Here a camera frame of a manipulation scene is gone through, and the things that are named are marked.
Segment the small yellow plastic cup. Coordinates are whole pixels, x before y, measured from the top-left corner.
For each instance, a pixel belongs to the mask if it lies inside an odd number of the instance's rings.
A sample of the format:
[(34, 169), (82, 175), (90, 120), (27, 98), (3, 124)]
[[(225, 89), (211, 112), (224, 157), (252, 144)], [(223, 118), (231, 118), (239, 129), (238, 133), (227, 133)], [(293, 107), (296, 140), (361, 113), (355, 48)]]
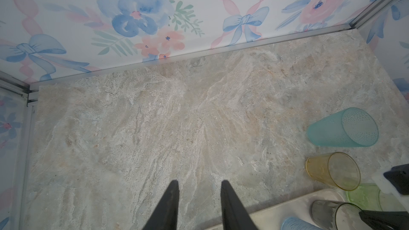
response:
[(305, 169), (312, 179), (344, 191), (353, 191), (361, 183), (357, 163), (343, 152), (310, 157), (306, 160)]

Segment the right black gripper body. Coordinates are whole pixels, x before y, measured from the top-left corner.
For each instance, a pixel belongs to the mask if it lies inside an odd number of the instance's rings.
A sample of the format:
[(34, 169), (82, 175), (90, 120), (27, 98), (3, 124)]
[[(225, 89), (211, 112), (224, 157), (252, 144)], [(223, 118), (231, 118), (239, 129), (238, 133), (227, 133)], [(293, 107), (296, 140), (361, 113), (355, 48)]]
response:
[(383, 193), (392, 194), (393, 196), (395, 196), (395, 198), (402, 204), (406, 211), (409, 211), (409, 195), (399, 194), (393, 187), (393, 185), (383, 176), (383, 173), (390, 170), (391, 168), (378, 170), (374, 175), (372, 175), (372, 179)]

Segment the small grey plastic cup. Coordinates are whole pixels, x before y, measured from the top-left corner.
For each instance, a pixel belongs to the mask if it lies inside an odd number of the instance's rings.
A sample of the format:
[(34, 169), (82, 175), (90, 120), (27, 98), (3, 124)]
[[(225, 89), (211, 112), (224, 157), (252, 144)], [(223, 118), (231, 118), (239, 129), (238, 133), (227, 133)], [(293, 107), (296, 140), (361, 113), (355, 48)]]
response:
[(360, 212), (358, 206), (341, 201), (315, 200), (310, 206), (311, 219), (323, 230), (372, 230)]

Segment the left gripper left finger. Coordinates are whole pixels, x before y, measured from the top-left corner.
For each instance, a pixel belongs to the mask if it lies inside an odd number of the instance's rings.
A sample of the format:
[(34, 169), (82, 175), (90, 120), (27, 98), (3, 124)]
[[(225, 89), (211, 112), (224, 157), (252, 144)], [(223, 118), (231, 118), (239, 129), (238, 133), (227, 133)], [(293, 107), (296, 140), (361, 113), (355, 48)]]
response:
[(176, 230), (179, 212), (180, 189), (177, 180), (172, 180), (143, 230)]

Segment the blue ribbed plastic cup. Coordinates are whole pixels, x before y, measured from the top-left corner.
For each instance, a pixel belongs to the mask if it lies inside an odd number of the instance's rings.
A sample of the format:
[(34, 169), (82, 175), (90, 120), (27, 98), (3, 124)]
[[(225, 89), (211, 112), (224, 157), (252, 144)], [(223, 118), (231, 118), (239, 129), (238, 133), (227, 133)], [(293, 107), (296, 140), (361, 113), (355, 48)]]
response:
[(288, 217), (281, 225), (281, 230), (322, 230), (297, 217)]

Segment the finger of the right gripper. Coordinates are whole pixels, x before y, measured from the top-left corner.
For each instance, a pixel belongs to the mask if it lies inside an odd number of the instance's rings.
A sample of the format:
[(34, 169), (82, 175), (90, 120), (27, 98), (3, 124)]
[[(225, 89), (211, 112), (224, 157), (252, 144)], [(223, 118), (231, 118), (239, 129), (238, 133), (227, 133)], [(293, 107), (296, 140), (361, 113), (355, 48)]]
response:
[(409, 230), (409, 213), (406, 211), (362, 210), (359, 215), (373, 230)]
[(383, 173), (383, 176), (393, 185), (401, 195), (409, 194), (409, 165), (393, 167), (390, 171)]

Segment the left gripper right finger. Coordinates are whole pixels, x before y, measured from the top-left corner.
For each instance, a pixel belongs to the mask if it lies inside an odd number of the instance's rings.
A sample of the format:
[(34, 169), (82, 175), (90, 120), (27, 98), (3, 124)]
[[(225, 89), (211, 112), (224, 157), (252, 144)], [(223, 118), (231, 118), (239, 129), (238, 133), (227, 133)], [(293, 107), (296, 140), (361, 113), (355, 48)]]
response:
[(229, 181), (223, 180), (220, 191), (224, 230), (257, 230)]

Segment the small green plastic cup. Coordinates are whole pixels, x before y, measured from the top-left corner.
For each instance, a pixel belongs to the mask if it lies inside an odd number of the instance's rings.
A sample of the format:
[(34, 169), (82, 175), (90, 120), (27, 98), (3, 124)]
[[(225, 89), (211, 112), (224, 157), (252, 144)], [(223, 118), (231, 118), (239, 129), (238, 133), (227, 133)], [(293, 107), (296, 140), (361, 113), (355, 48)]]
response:
[(361, 184), (353, 191), (346, 191), (347, 200), (369, 211), (406, 211), (392, 194), (385, 194), (376, 184)]

